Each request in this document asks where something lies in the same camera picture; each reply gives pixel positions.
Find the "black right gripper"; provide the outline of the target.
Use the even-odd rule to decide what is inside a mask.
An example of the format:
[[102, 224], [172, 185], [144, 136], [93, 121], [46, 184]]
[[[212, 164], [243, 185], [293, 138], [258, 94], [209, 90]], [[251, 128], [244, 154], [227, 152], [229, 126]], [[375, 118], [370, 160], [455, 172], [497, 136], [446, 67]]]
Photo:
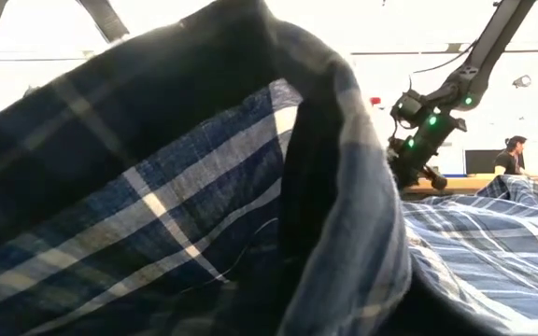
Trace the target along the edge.
[[430, 114], [413, 136], [408, 136], [405, 140], [391, 138], [388, 161], [397, 187], [415, 186], [418, 178], [423, 175], [431, 181], [434, 189], [444, 190], [447, 179], [429, 166], [428, 161], [438, 155], [438, 148], [456, 129], [466, 131], [464, 119], [456, 119], [448, 114]]

